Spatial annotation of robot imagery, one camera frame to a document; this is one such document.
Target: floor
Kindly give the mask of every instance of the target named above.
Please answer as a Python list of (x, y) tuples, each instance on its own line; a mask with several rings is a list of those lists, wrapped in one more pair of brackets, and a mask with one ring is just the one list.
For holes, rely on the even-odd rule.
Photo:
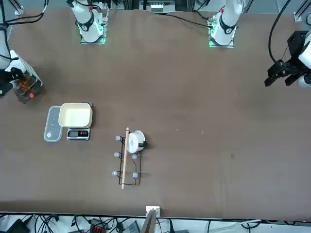
[[(6, 216), (0, 219), (0, 231), (6, 231), (15, 221), (16, 219), (20, 218), (23, 219), (25, 215), (12, 215)], [(102, 217), (102, 221), (109, 219), (108, 217)], [(60, 220), (56, 222), (51, 222), (49, 226), (55, 233), (70, 233), (76, 232), (77, 227), (71, 227), (71, 223), (73, 220), (73, 216), (61, 216)], [(123, 227), (126, 229), (130, 224), (134, 221), (137, 221), (139, 228), (141, 229), (144, 223), (144, 219), (142, 218), (130, 218), (126, 220), (123, 224)], [(170, 230), (170, 223), (168, 219), (161, 219), (159, 218), (159, 223), (161, 225), (161, 229), (159, 228), (158, 224), (156, 225), (155, 232), (156, 233), (165, 233)], [(39, 219), (37, 222), (37, 231), (40, 227), (42, 221)], [(82, 218), (77, 218), (77, 223), (80, 230), (88, 230), (89, 224)], [(179, 220), (173, 219), (172, 220), (173, 227), (175, 231), (181, 230), (188, 230), (190, 233), (206, 233), (207, 232), (207, 225), (208, 221), (205, 220)], [(228, 227), (232, 225), (232, 222), (219, 222), (213, 221), (210, 224), (209, 232), (212, 232), (213, 229), (218, 229), (222, 227)], [(34, 225), (35, 225), (35, 217), (31, 219), (28, 224), (28, 228), (31, 230), (30, 233), (34, 233)], [(225, 232), (232, 232), (232, 233), (247, 233), (247, 230), (244, 229), (242, 226), (237, 226), (235, 229), (230, 231), (228, 230), (221, 230), (221, 233)], [(260, 224), (258, 227), (251, 230), (251, 233), (309, 233), (310, 227), (307, 226), (288, 226), (288, 225), (276, 225), (276, 224)]]

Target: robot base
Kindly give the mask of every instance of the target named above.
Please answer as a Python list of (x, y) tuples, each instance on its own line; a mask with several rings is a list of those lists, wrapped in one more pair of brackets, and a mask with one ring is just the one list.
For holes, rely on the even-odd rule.
[(100, 13), (100, 18), (102, 19), (102, 23), (100, 25), (100, 31), (103, 33), (101, 37), (98, 38), (95, 42), (89, 43), (86, 42), (83, 37), (81, 36), (81, 45), (89, 45), (89, 44), (95, 44), (95, 45), (104, 45), (106, 43), (106, 37), (107, 37), (107, 27), (108, 27), (108, 15), (109, 15), (109, 9), (107, 9), (107, 13), (103, 14)]
[(208, 46), (211, 48), (234, 48), (234, 33), (233, 33), (233, 37), (232, 40), (229, 44), (227, 45), (219, 45), (216, 43), (216, 41), (211, 37), (211, 35), (214, 33), (214, 28), (217, 25), (217, 19), (215, 16), (213, 16), (212, 18), (209, 18), (207, 21), (207, 25), (208, 26), (212, 26), (213, 28), (209, 28), (208, 29)]

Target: plastic container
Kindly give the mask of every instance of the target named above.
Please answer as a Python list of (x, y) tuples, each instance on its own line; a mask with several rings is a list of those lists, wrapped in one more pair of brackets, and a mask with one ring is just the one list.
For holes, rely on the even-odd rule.
[(58, 142), (62, 138), (63, 128), (58, 124), (60, 108), (61, 106), (52, 106), (49, 109), (44, 130), (44, 140), (47, 142)]
[(90, 128), (93, 111), (88, 103), (64, 103), (60, 108), (58, 123), (68, 128)]

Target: black wire rack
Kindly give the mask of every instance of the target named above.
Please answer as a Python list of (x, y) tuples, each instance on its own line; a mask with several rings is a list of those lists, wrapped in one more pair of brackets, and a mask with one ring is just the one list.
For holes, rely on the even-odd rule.
[[(119, 185), (122, 185), (123, 159), (124, 159), (124, 151), (126, 149), (125, 149), (125, 137), (120, 136), (120, 138), (121, 138), (120, 139), (120, 142), (121, 142), (121, 152), (119, 152), (119, 157), (118, 157), (120, 159), (120, 168), (118, 170), (118, 172), (119, 172), (118, 178), (119, 178)], [(135, 154), (137, 156), (137, 159), (135, 159), (136, 162), (133, 159), (133, 157), (131, 157), (131, 160), (132, 160), (132, 162), (135, 165), (135, 172), (138, 174), (138, 176), (137, 176), (137, 178), (134, 178), (132, 176), (133, 182), (132, 183), (124, 183), (124, 185), (131, 185), (131, 186), (138, 186), (138, 185), (140, 185), (140, 178), (141, 178), (141, 151), (137, 151)]]

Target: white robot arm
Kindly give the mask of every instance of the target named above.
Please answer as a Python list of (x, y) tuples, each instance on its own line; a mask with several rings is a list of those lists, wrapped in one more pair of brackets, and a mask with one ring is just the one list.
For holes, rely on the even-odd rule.
[(226, 0), (225, 7), (216, 15), (217, 25), (211, 35), (217, 44), (225, 46), (231, 42), (242, 11), (241, 0)]
[(97, 41), (102, 35), (103, 16), (100, 7), (92, 7), (87, 0), (67, 0), (77, 20), (79, 31), (83, 39), (88, 43)]
[(311, 31), (306, 35), (306, 40), (298, 59), (309, 69), (305, 74), (299, 77), (298, 85), (300, 87), (311, 87)]
[[(39, 17), (43, 16), (47, 3), (42, 13), (38, 15)], [(0, 8), (2, 13), (0, 21), (0, 97), (14, 89), (18, 100), (27, 103), (40, 93), (43, 83), (28, 63), (13, 50), (9, 50), (7, 40), (8, 23), (5, 20), (3, 0), (0, 0)]]

